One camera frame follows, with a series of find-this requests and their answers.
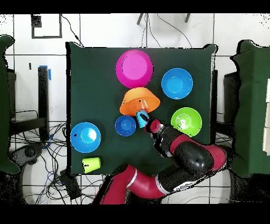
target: orange bowl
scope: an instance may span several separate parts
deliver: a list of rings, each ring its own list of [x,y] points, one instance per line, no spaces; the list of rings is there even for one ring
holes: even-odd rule
[[[158,108],[159,104],[160,100],[149,89],[137,87],[130,89],[124,95],[120,113],[129,116],[135,116],[140,110],[149,113]]]

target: blue bowl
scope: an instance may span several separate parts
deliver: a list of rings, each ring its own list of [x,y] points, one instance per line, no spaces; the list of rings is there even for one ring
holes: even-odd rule
[[[78,152],[91,153],[99,147],[101,134],[94,124],[83,122],[72,128],[70,141]]]
[[[167,97],[183,99],[191,92],[193,80],[185,69],[174,68],[165,73],[161,87]]]
[[[115,129],[119,135],[130,136],[136,130],[136,122],[132,117],[123,115],[115,122]]]

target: green bowl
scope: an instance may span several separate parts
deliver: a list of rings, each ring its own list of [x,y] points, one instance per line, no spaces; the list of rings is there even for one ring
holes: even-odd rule
[[[171,125],[180,132],[193,137],[200,132],[201,116],[198,111],[183,107],[175,111],[171,117]]]

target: yellow cup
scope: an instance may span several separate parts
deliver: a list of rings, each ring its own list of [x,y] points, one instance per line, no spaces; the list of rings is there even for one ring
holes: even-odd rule
[[[95,158],[84,158],[82,160],[82,167],[84,173],[89,173],[93,170],[99,169],[101,166],[100,159],[98,157]]]

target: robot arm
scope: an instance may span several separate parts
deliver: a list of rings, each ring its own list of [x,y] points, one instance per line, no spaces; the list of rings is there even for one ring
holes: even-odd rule
[[[92,204],[122,204],[129,189],[141,198],[160,198],[173,190],[191,187],[226,165],[226,151],[216,145],[202,145],[171,125],[150,118],[145,131],[163,157],[172,158],[176,167],[156,176],[147,176],[131,165],[123,165],[108,177]]]

